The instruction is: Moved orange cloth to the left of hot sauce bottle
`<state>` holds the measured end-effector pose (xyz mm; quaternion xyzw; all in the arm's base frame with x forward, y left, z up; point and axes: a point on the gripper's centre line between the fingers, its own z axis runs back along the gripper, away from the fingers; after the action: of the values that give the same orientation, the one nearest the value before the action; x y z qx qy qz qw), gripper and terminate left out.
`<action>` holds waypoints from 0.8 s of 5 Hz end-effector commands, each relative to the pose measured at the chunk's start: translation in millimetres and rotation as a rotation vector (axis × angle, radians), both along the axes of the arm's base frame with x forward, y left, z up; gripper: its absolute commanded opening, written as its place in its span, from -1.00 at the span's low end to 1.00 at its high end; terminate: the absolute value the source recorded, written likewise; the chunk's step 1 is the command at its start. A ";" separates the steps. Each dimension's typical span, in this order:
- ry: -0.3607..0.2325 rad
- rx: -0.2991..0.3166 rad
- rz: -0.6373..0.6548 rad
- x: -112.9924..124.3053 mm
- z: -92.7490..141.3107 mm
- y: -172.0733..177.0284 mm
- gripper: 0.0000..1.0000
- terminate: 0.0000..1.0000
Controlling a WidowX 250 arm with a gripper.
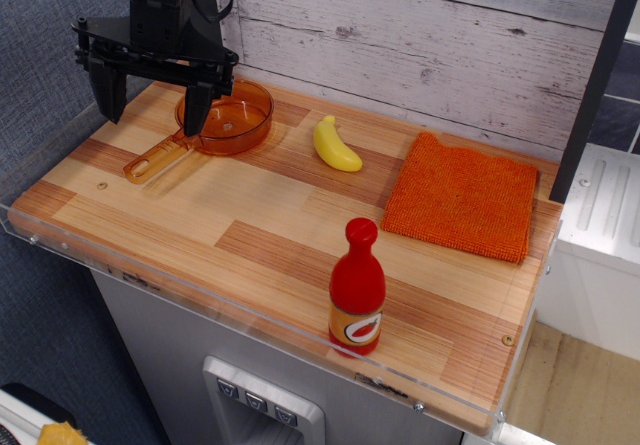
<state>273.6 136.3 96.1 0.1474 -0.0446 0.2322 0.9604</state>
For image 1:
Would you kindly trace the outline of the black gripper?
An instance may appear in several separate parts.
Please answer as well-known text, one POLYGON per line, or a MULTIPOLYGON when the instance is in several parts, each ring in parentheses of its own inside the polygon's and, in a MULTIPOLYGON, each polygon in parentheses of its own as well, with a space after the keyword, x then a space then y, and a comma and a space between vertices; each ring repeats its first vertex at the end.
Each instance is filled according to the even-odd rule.
POLYGON ((231 93, 235 52, 222 44, 218 0, 130 0, 123 17, 78 17, 76 60, 89 73, 100 113, 118 123, 129 75, 186 88, 183 127, 199 135, 213 95, 231 93))

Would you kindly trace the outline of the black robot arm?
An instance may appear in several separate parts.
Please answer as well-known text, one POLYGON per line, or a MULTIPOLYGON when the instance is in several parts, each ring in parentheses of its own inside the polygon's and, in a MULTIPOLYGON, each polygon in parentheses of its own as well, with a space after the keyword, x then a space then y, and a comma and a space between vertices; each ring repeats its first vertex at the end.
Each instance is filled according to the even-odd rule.
POLYGON ((100 112, 120 120, 130 76, 179 85, 186 90, 184 133, 200 134, 213 101, 232 92, 239 57, 220 30, 232 8, 217 0, 129 0, 125 17, 78 18, 76 60, 100 112))

